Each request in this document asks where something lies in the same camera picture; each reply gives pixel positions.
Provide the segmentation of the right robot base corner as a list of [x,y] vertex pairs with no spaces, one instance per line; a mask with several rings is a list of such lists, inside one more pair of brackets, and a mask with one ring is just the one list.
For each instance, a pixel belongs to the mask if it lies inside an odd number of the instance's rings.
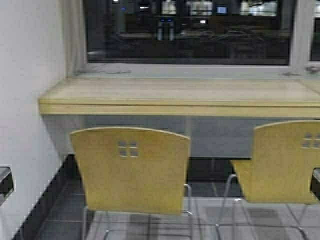
[[310,182],[310,192],[319,201],[320,200],[320,169],[315,168],[312,172]]

